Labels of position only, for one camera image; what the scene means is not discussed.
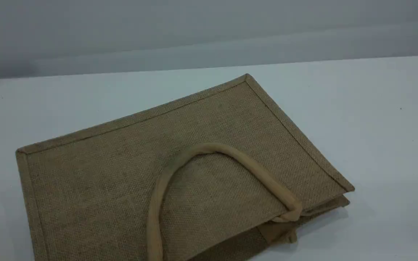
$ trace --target rope handle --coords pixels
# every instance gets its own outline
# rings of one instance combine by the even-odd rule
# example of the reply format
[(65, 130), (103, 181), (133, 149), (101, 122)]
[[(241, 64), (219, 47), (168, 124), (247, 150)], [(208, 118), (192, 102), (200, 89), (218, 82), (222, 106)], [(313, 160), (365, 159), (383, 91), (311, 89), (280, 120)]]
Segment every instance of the rope handle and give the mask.
[(238, 161), (287, 207), (289, 211), (279, 216), (279, 221), (297, 221), (299, 219), (302, 211), (302, 204), (300, 201), (288, 188), (275, 180), (257, 161), (234, 147), (225, 144), (215, 142), (198, 144), (181, 152), (181, 154), (164, 169), (164, 172), (157, 179), (149, 203), (148, 221), (146, 224), (148, 261), (163, 261), (164, 254), (159, 224), (159, 212), (171, 177), (194, 156), (216, 152), (228, 155)]

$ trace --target jute bag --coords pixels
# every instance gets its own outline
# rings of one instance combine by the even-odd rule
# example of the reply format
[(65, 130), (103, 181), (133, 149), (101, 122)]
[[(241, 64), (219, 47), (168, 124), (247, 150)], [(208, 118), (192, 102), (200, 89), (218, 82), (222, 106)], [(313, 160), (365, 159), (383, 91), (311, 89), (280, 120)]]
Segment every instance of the jute bag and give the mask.
[(354, 190), (249, 75), (16, 157), (36, 261), (245, 260)]

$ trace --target beige handle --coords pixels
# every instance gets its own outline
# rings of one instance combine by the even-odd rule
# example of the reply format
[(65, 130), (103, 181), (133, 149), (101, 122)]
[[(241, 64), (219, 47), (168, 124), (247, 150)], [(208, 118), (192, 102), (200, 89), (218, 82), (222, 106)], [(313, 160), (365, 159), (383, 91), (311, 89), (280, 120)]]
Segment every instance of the beige handle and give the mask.
[(148, 261), (163, 261), (161, 229), (159, 224), (159, 212), (167, 186), (173, 174), (189, 162), (194, 156), (209, 153), (223, 153), (243, 165), (249, 170), (278, 200), (290, 211), (281, 215), (284, 221), (297, 221), (302, 211), (300, 201), (291, 191), (275, 180), (270, 173), (257, 161), (243, 152), (221, 143), (203, 143), (193, 146), (182, 152), (174, 161), (164, 169), (157, 179), (156, 186), (151, 196), (148, 211), (148, 223), (146, 224)]

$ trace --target folded bag side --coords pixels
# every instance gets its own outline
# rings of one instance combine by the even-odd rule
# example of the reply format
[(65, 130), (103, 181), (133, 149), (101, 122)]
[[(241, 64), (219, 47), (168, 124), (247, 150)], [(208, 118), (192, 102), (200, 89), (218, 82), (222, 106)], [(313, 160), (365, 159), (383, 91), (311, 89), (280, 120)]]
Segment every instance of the folded bag side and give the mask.
[[(17, 150), (35, 259), (145, 260), (146, 218), (159, 175), (204, 142), (264, 166), (303, 211), (353, 186), (249, 75), (197, 94)], [(237, 161), (195, 157), (161, 207), (167, 260), (188, 260), (288, 209)]]

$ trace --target woven texture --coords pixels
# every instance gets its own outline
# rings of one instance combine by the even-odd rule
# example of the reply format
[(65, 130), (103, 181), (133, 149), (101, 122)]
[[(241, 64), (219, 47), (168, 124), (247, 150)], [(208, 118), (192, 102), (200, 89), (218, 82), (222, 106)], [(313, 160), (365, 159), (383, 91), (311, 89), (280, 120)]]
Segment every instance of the woven texture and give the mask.
[[(36, 261), (146, 260), (156, 179), (179, 152), (202, 142), (250, 155), (297, 196), (305, 213), (354, 189), (245, 75), (17, 150)], [(287, 211), (230, 157), (195, 157), (164, 198), (164, 257), (189, 260), (212, 247), (236, 253), (248, 246), (257, 253), (264, 239), (253, 228)]]

